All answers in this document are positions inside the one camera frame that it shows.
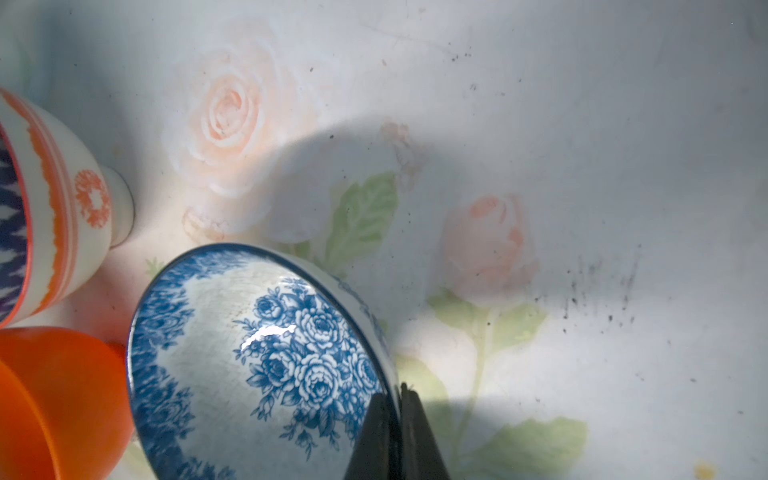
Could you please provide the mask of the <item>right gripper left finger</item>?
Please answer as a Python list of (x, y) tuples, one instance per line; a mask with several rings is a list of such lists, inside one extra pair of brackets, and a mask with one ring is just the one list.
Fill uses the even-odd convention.
[(386, 397), (374, 394), (344, 475), (345, 480), (387, 480), (390, 470), (390, 410)]

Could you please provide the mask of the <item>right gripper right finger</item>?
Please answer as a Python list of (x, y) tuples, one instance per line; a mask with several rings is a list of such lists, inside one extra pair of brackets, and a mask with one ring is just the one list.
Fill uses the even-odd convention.
[(419, 395), (401, 384), (402, 478), (449, 480), (449, 473)]

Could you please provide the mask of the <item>blue floral bowl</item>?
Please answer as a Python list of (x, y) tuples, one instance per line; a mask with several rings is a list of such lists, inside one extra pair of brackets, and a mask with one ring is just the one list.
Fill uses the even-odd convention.
[(296, 256), (189, 250), (141, 297), (127, 348), (133, 420), (159, 479), (339, 479), (373, 396), (400, 419), (372, 311)]

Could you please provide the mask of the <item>orange geometric pattern bowl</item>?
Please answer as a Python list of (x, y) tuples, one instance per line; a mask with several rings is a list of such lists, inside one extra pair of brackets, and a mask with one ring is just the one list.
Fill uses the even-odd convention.
[(124, 179), (48, 111), (2, 90), (2, 326), (82, 287), (133, 222)]

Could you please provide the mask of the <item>plain orange bowl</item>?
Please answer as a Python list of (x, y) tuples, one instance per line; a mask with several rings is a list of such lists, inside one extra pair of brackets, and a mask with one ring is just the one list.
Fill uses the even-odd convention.
[(60, 327), (1, 332), (1, 476), (105, 479), (133, 430), (125, 348)]

